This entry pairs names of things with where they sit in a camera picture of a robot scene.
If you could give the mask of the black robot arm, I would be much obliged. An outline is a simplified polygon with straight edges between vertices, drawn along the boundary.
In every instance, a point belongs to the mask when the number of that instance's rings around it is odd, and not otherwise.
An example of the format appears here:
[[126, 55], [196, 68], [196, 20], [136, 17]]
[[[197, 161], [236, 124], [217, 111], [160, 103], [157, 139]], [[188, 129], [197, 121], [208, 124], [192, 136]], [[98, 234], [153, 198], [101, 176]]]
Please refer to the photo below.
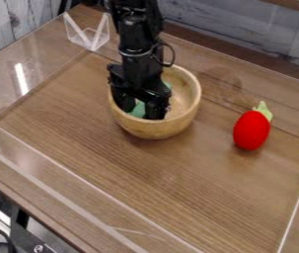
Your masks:
[[121, 63], [106, 65], [112, 97], [118, 108], [129, 113], [136, 101], [145, 104], [144, 118], [162, 120], [170, 91], [161, 80], [164, 67], [158, 38], [162, 18], [156, 0], [109, 0], [112, 21], [118, 34]]

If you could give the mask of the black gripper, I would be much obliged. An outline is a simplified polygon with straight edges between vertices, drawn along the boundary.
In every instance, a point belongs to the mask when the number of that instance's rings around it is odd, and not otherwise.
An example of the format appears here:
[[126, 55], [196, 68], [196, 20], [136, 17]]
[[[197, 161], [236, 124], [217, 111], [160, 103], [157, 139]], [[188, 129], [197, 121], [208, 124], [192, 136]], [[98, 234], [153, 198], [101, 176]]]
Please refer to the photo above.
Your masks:
[[161, 80], [162, 68], [153, 63], [106, 65], [108, 83], [118, 108], [129, 113], [136, 99], [145, 101], [145, 119], [162, 120], [169, 106], [170, 91]]

